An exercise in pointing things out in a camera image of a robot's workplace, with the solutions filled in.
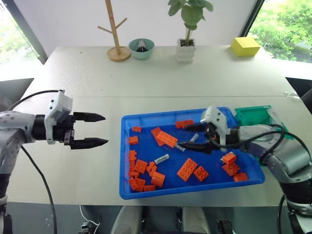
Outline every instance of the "blue plastic tray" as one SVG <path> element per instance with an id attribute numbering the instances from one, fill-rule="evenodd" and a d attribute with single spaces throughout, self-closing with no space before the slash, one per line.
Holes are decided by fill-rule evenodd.
<path id="1" fill-rule="evenodd" d="M 192 138 L 194 133 L 188 133 L 183 129 L 177 129 L 175 127 L 175 122 L 187 119 L 193 119 L 195 122 L 199 122 L 204 110 L 205 109 L 172 111 L 131 115 L 124 116 L 122 118 L 119 194 L 123 199 L 222 189 L 260 184 L 264 182 L 264 175 L 257 160 L 250 154 L 243 153 L 240 150 L 232 151 L 237 155 L 236 163 L 241 168 L 240 171 L 247 173 L 249 180 L 234 182 L 233 178 L 228 176 L 228 174 L 221 168 L 223 164 L 220 159 L 225 155 L 225 153 L 221 151 L 213 151 L 212 154 L 207 155 L 187 149 L 182 152 L 175 147 L 172 149 L 169 146 L 158 146 L 153 135 L 151 134 L 151 130 L 153 128 L 160 127 L 163 131 L 176 137 L 179 141 L 188 141 Z M 237 126 L 237 122 L 229 109 L 225 107 L 219 107 L 219 110 L 226 115 L 229 128 Z M 141 126 L 142 132 L 133 132 L 133 126 Z M 139 144 L 129 145 L 128 139 L 132 136 L 138 136 Z M 204 134 L 200 133 L 196 142 L 203 143 L 205 140 L 206 138 Z M 170 155 L 170 159 L 160 163 L 157 168 L 158 172 L 166 175 L 162 188 L 157 188 L 155 191 L 142 193 L 131 190 L 128 183 L 129 150 L 136 150 L 137 158 L 146 162 L 153 161 L 165 154 Z M 176 175 L 178 170 L 189 157 L 208 171 L 209 176 L 203 182 L 199 182 L 199 180 L 194 175 L 191 175 L 190 179 L 187 182 L 184 182 Z M 140 178 L 146 180 L 146 185 L 151 184 L 151 178 L 149 177 L 148 173 L 140 175 Z"/>

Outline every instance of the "window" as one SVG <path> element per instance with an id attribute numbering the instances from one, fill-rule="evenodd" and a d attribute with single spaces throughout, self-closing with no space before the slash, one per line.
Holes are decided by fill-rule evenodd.
<path id="1" fill-rule="evenodd" d="M 33 46 L 0 1 L 0 80 L 33 78 L 41 67 Z"/>
<path id="2" fill-rule="evenodd" d="M 248 36 L 274 59 L 312 63 L 312 1 L 264 1 Z"/>

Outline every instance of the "green leaf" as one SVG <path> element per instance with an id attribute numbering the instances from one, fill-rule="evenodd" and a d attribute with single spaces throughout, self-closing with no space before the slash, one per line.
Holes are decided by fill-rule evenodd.
<path id="1" fill-rule="evenodd" d="M 192 30 L 192 31 L 196 30 L 196 28 L 197 28 L 197 25 L 196 25 L 196 24 L 195 24 L 195 25 L 188 25 L 188 24 L 185 24 L 185 23 L 184 23 L 184 25 L 185 25 L 185 27 L 187 27 L 188 29 L 190 29 L 190 30 Z"/>
<path id="2" fill-rule="evenodd" d="M 189 0 L 191 6 L 205 7 L 207 1 L 205 0 Z"/>
<path id="3" fill-rule="evenodd" d="M 206 2 L 205 8 L 210 12 L 214 11 L 214 6 L 210 2 L 207 1 L 205 2 Z"/>
<path id="4" fill-rule="evenodd" d="M 172 5 L 176 5 L 178 2 L 180 2 L 179 0 L 169 0 L 168 5 L 172 6 Z"/>
<path id="5" fill-rule="evenodd" d="M 196 25 L 203 17 L 203 8 L 184 5 L 181 16 L 187 25 Z"/>
<path id="6" fill-rule="evenodd" d="M 178 2 L 175 5 L 172 5 L 169 9 L 169 12 L 168 12 L 169 16 L 174 16 L 178 12 L 178 10 L 180 10 L 180 9 L 181 9 L 181 3 L 180 2 Z"/>

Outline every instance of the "yellow block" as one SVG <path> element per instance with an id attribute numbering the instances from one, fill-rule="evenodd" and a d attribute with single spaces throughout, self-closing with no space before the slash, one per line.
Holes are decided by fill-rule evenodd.
<path id="1" fill-rule="evenodd" d="M 260 45 L 253 38 L 243 37 L 234 38 L 231 48 L 237 56 L 255 56 Z"/>

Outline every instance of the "potted plant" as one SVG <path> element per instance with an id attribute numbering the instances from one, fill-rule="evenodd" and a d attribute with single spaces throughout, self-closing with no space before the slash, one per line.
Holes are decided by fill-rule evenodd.
<path id="1" fill-rule="evenodd" d="M 200 20 L 205 20 L 203 9 L 212 12 L 213 5 L 205 0 L 169 0 L 169 16 L 174 16 L 181 9 L 181 16 L 186 27 L 185 39 L 177 41 L 177 62 L 192 62 L 195 55 L 195 41 L 191 38 L 192 32 L 197 28 Z"/>

